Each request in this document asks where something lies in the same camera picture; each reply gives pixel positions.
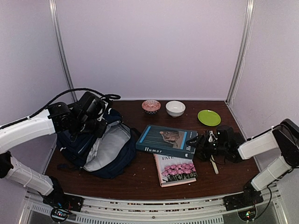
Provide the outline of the blue Humor book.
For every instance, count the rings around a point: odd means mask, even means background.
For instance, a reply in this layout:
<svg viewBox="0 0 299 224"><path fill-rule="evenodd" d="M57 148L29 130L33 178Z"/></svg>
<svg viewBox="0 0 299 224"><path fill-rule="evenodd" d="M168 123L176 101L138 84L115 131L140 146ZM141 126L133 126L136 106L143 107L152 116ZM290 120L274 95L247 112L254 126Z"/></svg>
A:
<svg viewBox="0 0 299 224"><path fill-rule="evenodd" d="M148 125L136 142L136 149L192 160L196 148L188 145L187 142L197 136L196 131Z"/></svg>

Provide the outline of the navy blue backpack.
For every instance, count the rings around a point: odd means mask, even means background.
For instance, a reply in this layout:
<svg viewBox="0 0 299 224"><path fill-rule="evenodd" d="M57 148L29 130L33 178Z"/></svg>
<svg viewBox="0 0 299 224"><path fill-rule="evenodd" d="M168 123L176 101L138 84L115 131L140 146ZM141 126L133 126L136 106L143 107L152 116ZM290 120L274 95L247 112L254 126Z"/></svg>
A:
<svg viewBox="0 0 299 224"><path fill-rule="evenodd" d="M121 175L136 155L136 138L141 133L122 121L115 109L107 110L102 118L107 128L101 138L85 133L71 141L68 131L57 134L57 149L72 165L59 164L57 169L80 170L112 179Z"/></svg>

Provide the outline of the black pencil case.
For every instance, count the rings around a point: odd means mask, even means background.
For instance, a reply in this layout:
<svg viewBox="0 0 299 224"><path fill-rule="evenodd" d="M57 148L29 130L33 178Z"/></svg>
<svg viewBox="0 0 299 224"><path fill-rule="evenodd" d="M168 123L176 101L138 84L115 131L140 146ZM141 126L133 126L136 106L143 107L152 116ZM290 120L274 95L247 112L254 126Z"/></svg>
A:
<svg viewBox="0 0 299 224"><path fill-rule="evenodd" d="M241 133L234 133L231 141L235 142L236 144L242 144L245 139Z"/></svg>

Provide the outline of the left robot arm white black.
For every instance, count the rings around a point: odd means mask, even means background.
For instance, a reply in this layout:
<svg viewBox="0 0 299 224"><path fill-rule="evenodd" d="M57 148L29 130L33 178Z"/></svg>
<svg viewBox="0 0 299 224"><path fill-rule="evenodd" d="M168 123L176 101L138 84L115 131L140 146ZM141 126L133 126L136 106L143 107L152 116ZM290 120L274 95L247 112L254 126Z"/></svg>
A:
<svg viewBox="0 0 299 224"><path fill-rule="evenodd" d="M76 104L69 107L58 102L0 127L0 177L11 179L39 192L57 207L67 203L67 196L57 178L43 175L12 156L10 149L45 135L67 133L70 141L78 137L101 137L107 127L103 115L108 103Z"/></svg>

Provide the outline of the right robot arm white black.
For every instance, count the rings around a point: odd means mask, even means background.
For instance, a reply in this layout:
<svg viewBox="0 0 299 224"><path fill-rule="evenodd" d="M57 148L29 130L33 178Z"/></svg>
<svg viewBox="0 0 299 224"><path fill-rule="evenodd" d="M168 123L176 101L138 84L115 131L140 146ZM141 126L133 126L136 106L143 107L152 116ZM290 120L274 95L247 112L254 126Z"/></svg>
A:
<svg viewBox="0 0 299 224"><path fill-rule="evenodd" d="M285 174L299 166L299 127L290 119L272 126L261 134L245 140L232 127L219 126L215 132L207 131L187 141L203 161L212 155L223 155L226 160L239 163L273 149L280 150L280 156L267 168L248 181L240 194L240 203L251 205L257 199L257 192L263 190Z"/></svg>

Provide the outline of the green plate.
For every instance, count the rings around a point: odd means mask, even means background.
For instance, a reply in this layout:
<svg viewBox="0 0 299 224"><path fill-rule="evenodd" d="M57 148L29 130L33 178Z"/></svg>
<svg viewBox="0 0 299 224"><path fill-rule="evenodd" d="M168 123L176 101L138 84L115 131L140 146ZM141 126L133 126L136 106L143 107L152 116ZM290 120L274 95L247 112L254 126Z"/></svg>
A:
<svg viewBox="0 0 299 224"><path fill-rule="evenodd" d="M217 126L221 123L218 113L211 110L202 110L198 113L198 120L206 126Z"/></svg>

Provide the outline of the cream yellow marker pen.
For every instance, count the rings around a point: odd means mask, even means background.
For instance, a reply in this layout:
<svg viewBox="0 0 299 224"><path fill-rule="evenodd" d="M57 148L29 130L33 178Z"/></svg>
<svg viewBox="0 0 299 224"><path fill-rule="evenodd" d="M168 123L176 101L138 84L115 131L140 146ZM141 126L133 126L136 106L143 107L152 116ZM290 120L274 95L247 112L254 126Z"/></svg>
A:
<svg viewBox="0 0 299 224"><path fill-rule="evenodd" d="M214 158L213 158L212 155L211 155L211 157L210 157L210 161L211 161L211 164L212 164L212 166L213 166L214 172L215 172L215 174L217 175L217 174L219 173L219 171L218 171L217 165L216 165L216 163L215 163Z"/></svg>

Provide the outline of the white ceramic bowl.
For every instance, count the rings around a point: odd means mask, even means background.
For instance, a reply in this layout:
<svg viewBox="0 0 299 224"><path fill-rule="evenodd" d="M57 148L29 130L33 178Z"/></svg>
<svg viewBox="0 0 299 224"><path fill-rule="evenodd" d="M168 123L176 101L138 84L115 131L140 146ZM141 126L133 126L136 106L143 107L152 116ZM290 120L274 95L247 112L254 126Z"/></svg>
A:
<svg viewBox="0 0 299 224"><path fill-rule="evenodd" d="M184 114L186 106L180 101L169 101L168 103L166 103L165 108L166 112L170 116L176 118Z"/></svg>

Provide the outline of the pink flower Fate book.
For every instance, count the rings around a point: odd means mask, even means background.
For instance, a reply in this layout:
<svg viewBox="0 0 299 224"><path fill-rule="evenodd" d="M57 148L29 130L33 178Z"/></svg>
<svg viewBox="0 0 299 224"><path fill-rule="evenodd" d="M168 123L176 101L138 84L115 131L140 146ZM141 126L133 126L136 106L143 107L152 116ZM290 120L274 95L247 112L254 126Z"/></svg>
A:
<svg viewBox="0 0 299 224"><path fill-rule="evenodd" d="M197 172L192 160L154 154L160 186L170 187L189 184L197 180Z"/></svg>

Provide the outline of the red patterned bowl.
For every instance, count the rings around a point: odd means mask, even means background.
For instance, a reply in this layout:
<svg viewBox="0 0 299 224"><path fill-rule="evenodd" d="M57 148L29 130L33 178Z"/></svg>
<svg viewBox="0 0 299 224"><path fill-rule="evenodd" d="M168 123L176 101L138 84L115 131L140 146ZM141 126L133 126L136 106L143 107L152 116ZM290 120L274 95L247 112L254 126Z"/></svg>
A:
<svg viewBox="0 0 299 224"><path fill-rule="evenodd" d="M146 114L157 114L161 108L161 104L157 100L145 100L142 102L142 109Z"/></svg>

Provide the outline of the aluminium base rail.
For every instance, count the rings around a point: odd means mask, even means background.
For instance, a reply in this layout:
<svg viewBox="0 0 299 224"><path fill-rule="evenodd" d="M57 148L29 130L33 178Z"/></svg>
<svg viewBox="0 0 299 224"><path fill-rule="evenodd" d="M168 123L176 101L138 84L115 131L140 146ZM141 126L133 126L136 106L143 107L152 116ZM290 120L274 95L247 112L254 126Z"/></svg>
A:
<svg viewBox="0 0 299 224"><path fill-rule="evenodd" d="M80 211L72 211L66 224L288 224L290 221L275 184L261 193L263 202L227 210L225 195L177 200L121 200L83 197Z"/></svg>

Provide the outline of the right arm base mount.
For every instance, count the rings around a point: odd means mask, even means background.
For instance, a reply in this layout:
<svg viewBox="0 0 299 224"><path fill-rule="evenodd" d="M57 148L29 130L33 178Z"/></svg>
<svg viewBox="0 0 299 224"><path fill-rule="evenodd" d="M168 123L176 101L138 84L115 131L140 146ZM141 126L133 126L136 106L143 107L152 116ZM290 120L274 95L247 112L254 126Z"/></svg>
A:
<svg viewBox="0 0 299 224"><path fill-rule="evenodd" d="M251 198L246 196L245 193L239 193L225 196L223 198L223 202L226 211L236 210L238 217L242 221L249 222L257 217L256 205L263 202L263 197L261 195L257 195Z"/></svg>

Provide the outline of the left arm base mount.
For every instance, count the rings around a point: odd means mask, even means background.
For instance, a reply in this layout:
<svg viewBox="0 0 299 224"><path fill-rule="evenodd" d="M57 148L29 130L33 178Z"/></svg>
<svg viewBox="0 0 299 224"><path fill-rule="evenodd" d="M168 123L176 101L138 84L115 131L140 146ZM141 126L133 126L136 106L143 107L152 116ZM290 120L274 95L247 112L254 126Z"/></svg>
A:
<svg viewBox="0 0 299 224"><path fill-rule="evenodd" d="M73 215L73 212L80 212L84 202L82 197L68 194L50 194L48 196L40 194L40 196L43 198L44 204L52 207L50 218L58 224L66 221Z"/></svg>

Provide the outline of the left aluminium frame post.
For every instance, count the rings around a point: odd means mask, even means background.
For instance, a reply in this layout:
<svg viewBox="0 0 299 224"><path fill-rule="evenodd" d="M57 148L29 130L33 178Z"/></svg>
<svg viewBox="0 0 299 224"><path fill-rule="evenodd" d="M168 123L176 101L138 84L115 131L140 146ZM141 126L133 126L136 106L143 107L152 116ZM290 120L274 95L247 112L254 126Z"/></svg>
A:
<svg viewBox="0 0 299 224"><path fill-rule="evenodd" d="M49 0L49 6L50 6L50 15L54 27L55 36L56 36L56 42L58 46L59 58L64 72L64 77L66 79L68 89L73 89L74 85L71 79L71 75L70 75L70 71L66 59L66 54L63 46L63 40L61 36L61 30L60 30L58 13L57 13L57 1Z"/></svg>

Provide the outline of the aluminium frame post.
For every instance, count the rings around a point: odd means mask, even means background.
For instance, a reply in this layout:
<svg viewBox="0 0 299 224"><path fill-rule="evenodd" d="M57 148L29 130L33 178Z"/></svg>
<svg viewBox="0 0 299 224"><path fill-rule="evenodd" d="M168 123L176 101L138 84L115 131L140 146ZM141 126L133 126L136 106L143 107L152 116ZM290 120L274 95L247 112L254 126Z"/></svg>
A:
<svg viewBox="0 0 299 224"><path fill-rule="evenodd" d="M233 99L236 96L237 88L242 75L242 70L245 65L245 54L249 46L252 24L254 19L254 10L255 10L255 0L248 0L239 53L238 53L238 57L237 57L237 61L233 73L233 78L229 88L228 96L226 99L226 103L228 105L231 105L233 103Z"/></svg>
<svg viewBox="0 0 299 224"><path fill-rule="evenodd" d="M63 40L61 36L61 30L60 30L58 13L57 13L57 1L49 0L49 6L50 6L50 15L54 27L55 36L56 36L56 42L58 46L59 58L64 72L64 77L66 79L68 89L73 89L74 85L71 79L71 75L70 75L70 71L66 59L66 54L63 46Z"/></svg>

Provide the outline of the right aluminium frame post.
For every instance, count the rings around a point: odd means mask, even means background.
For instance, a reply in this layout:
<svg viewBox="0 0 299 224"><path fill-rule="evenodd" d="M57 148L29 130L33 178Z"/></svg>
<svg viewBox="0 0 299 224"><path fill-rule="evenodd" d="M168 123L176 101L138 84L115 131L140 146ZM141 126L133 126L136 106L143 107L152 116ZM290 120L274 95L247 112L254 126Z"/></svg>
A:
<svg viewBox="0 0 299 224"><path fill-rule="evenodd" d="M237 88L242 75L242 70L245 65L245 54L249 46L252 24L254 19L254 10L255 10L255 0L248 0L239 53L238 53L238 57L237 57L237 61L233 73L233 78L229 88L228 96L226 99L226 103L228 105L231 105L233 103L233 99L236 96Z"/></svg>

